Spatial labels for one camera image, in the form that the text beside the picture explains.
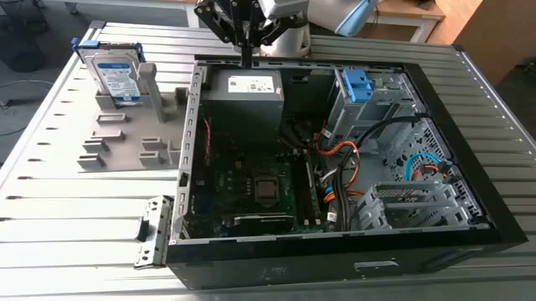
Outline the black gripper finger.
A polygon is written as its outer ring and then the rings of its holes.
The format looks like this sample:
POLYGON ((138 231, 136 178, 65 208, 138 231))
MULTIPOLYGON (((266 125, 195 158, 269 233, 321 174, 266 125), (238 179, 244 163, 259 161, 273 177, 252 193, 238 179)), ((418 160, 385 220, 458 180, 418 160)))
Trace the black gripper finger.
POLYGON ((305 19, 295 14, 287 16, 251 14, 247 19, 250 26, 246 31, 246 67, 252 67, 252 50, 261 46, 271 46, 275 39, 289 30, 306 24, 305 19))
POLYGON ((246 30, 244 25, 242 29, 234 29, 230 24, 230 18, 224 14, 220 8, 222 1, 196 1, 194 7, 194 12, 211 29, 212 33, 216 35, 223 43, 231 43, 239 48, 240 52, 240 67, 246 67, 246 30))

